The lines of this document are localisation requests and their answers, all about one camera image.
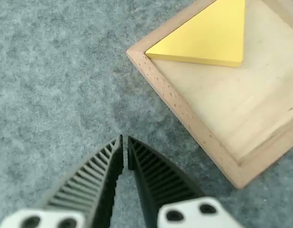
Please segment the wooden tray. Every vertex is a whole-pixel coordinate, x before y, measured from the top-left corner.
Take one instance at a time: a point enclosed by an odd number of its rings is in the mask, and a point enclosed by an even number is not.
[[[239,68],[145,55],[213,2],[194,2],[127,55],[226,177],[242,188],[293,147],[293,0],[246,0]]]

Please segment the wood grain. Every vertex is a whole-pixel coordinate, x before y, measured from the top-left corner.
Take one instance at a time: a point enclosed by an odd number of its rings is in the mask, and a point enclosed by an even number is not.
[[[291,1],[247,0],[246,52],[237,72],[223,66],[152,62],[144,54],[212,0],[196,1],[127,52],[237,188],[293,146]]]

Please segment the ribbed gripper pad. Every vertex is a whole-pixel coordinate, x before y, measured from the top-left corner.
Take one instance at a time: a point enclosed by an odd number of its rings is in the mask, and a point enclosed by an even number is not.
[[[135,173],[148,228],[157,227],[157,215],[163,205],[205,196],[174,163],[132,137],[128,138],[128,167]]]
[[[36,205],[84,213],[86,227],[108,228],[115,187],[123,169],[122,136],[86,156]]]

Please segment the wooden frame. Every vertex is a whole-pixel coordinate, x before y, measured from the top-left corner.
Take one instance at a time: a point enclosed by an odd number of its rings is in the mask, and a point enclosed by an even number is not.
[[[262,1],[293,28],[293,0]],[[128,49],[127,56],[226,177],[235,187],[242,188],[293,147],[293,118],[278,129],[272,137],[259,145],[253,156],[245,162],[238,162],[195,114],[188,102],[177,92],[164,74],[145,55],[150,47],[213,2],[215,0],[197,0],[133,45]]]

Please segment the wooden block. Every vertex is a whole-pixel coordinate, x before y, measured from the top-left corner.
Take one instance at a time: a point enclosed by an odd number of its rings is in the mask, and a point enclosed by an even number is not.
[[[146,51],[149,58],[238,67],[245,0],[217,0]]]
[[[246,0],[238,68],[145,52],[209,6],[198,0],[127,55],[200,146],[242,188],[293,147],[293,0]]]

